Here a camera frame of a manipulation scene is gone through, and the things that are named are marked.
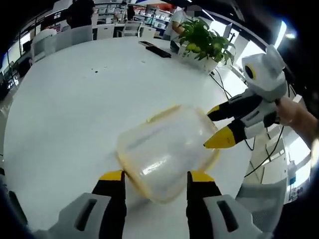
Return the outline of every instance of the white table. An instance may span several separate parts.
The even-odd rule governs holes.
[[[8,187],[33,230],[52,226],[59,211],[91,192],[102,174],[120,169],[114,157],[119,133],[174,104],[207,112],[226,100],[210,77],[177,56],[160,58],[139,40],[75,45],[37,62],[25,76],[9,112],[4,159]],[[168,41],[152,42],[169,51]],[[231,94],[244,91],[229,70],[221,74]],[[223,194],[237,195],[250,157],[245,143],[221,151],[208,173]],[[129,208],[123,238],[188,238],[185,209],[185,190],[166,205]]]

